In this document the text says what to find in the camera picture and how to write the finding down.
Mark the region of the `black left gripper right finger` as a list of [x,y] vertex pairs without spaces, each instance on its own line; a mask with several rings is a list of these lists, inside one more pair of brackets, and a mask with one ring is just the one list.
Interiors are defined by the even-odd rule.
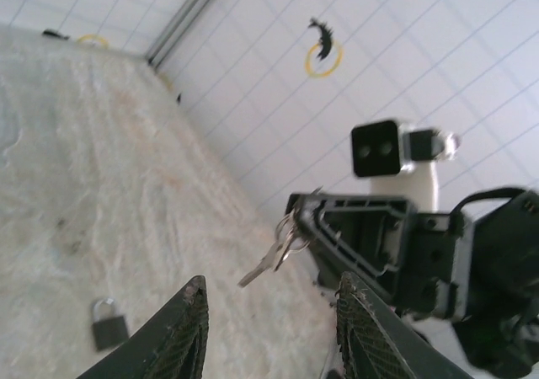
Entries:
[[393,299],[379,295],[346,272],[338,286],[322,293],[336,312],[336,334],[323,365],[323,378],[466,378],[397,315],[399,308],[430,317],[451,314],[449,291],[428,280]]

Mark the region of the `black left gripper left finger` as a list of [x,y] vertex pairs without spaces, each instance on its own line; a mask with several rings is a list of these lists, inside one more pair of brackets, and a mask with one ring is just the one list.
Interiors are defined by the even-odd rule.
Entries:
[[195,275],[124,344],[80,377],[201,379],[208,337],[206,281]]

